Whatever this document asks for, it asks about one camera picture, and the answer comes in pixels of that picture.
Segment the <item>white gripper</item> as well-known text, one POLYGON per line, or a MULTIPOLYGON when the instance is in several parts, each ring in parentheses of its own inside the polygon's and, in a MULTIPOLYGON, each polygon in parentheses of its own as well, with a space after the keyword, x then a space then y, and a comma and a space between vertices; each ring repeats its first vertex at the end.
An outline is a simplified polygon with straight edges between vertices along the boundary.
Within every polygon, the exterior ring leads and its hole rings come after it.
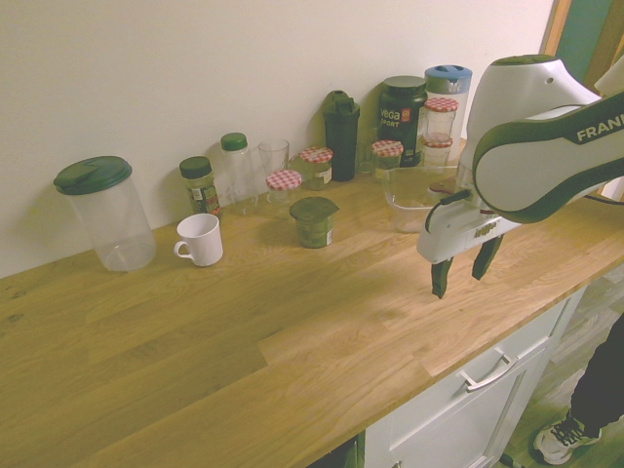
POLYGON ((432 294, 443 298, 448 287, 453 258, 474 247, 481 249, 472 276, 481 280, 498 252, 505 233, 517 223, 475 206, 470 190, 460 190, 440 200, 426 217, 417 241, 417 251, 431 265, 432 294))

